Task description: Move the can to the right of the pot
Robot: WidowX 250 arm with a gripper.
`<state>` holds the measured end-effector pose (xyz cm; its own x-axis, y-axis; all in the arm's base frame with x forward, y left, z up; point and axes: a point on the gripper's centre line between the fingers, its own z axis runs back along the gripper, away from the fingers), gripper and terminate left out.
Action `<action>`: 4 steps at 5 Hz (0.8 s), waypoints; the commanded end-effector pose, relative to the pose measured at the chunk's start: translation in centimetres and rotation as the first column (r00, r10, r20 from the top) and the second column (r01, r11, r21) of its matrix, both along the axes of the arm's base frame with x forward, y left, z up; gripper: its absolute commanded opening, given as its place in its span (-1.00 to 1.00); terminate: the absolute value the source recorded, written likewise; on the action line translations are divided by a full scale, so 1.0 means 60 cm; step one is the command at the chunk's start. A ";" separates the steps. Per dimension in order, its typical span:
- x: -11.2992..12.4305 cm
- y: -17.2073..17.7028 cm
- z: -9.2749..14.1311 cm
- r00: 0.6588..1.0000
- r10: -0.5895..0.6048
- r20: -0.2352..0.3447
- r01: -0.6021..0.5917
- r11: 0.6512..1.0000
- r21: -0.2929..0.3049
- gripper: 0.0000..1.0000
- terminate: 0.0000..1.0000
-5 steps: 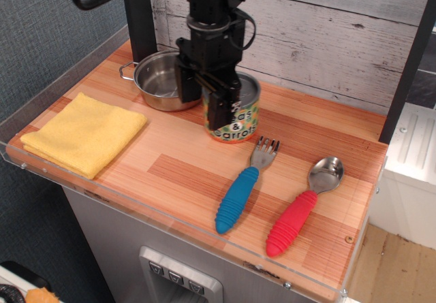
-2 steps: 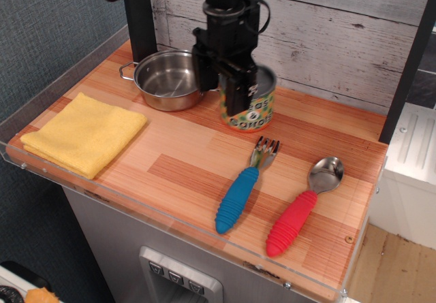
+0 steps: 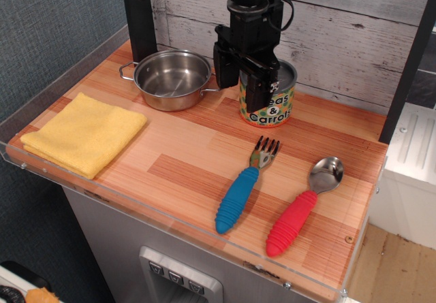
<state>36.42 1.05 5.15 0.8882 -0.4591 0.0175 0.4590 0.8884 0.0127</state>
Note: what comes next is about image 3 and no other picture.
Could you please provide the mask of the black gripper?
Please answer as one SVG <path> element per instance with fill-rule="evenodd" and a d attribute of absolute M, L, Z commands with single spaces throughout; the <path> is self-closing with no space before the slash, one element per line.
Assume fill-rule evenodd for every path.
<path fill-rule="evenodd" d="M 239 67 L 234 62 L 248 59 L 261 66 L 247 76 L 245 103 L 248 113 L 266 108 L 273 96 L 280 64 L 274 49 L 281 37 L 283 2 L 261 0 L 243 6 L 228 0 L 230 26 L 215 27 L 218 39 L 213 48 L 215 77 L 220 89 L 236 86 Z"/>

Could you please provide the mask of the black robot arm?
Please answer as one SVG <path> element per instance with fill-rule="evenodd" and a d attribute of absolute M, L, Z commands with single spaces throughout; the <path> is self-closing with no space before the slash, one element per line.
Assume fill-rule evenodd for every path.
<path fill-rule="evenodd" d="M 228 0 L 230 26 L 215 27 L 213 59 L 217 84 L 226 89 L 247 76 L 246 111 L 268 106 L 280 63 L 274 54 L 281 37 L 282 0 Z"/>

